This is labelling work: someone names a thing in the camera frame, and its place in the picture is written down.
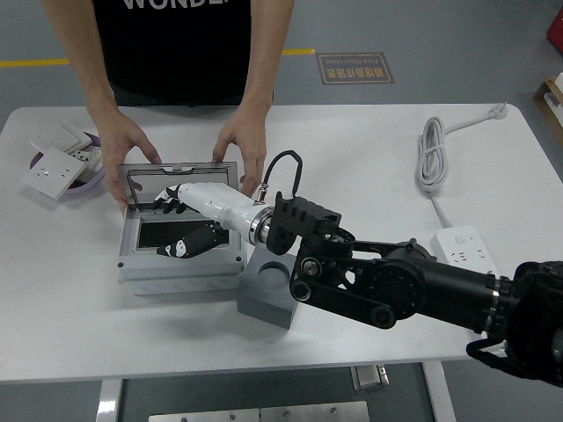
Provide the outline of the person's right hand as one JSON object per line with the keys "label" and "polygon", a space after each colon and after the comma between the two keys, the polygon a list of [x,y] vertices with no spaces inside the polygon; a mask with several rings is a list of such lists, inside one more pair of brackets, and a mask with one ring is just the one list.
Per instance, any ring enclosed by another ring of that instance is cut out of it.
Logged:
{"label": "person's right hand", "polygon": [[119,168],[131,149],[138,148],[151,164],[161,164],[156,148],[146,134],[121,112],[109,113],[96,122],[105,169],[105,185],[124,215],[128,206],[127,195],[121,183]]}

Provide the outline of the person's left hand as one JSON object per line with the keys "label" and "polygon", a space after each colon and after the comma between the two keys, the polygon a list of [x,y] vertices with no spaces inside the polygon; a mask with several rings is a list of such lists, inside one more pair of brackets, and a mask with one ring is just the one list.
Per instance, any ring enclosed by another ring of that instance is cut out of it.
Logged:
{"label": "person's left hand", "polygon": [[241,192],[252,197],[261,183],[267,155],[265,120],[235,112],[219,132],[213,161],[222,162],[230,145],[239,148],[243,160]]}

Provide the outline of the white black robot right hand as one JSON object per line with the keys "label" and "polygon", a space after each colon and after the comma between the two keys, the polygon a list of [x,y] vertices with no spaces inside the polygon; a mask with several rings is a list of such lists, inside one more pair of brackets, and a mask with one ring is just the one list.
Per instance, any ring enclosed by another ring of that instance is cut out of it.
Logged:
{"label": "white black robot right hand", "polygon": [[175,205],[180,210],[189,207],[210,222],[176,242],[158,247],[159,255],[183,259],[198,256],[219,245],[222,229],[239,232],[251,245],[267,241],[273,209],[226,184],[200,182],[169,186],[153,201],[153,207],[161,207],[164,213]]}

